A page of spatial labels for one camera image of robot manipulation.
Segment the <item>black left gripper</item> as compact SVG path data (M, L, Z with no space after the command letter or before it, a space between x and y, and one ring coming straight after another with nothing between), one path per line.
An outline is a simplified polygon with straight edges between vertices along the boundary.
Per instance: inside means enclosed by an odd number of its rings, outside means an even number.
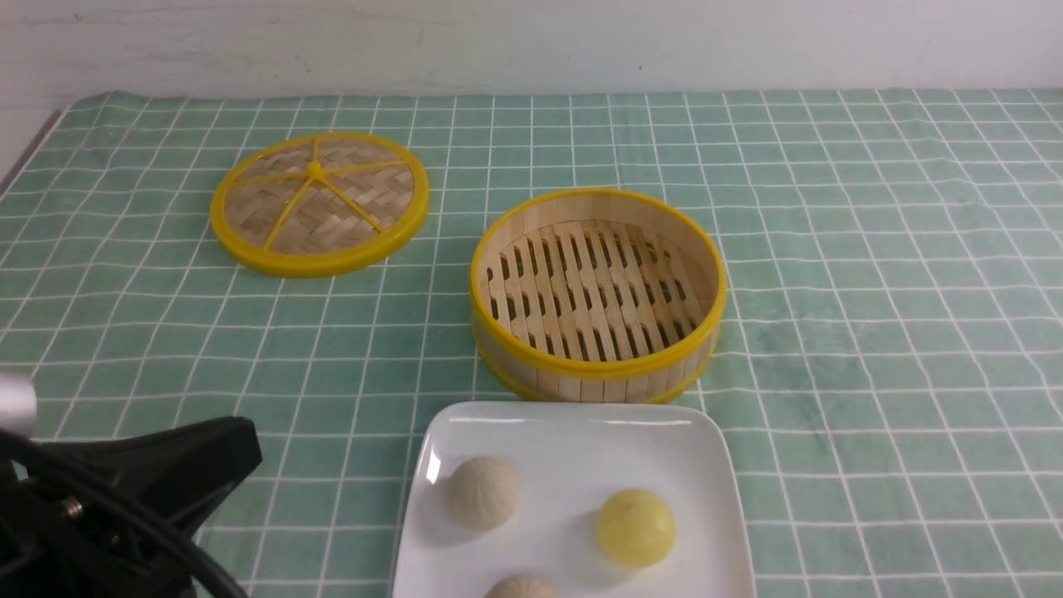
M4 597L243 597L197 530L261 465L253 421L137 438L46 442L2 432Z

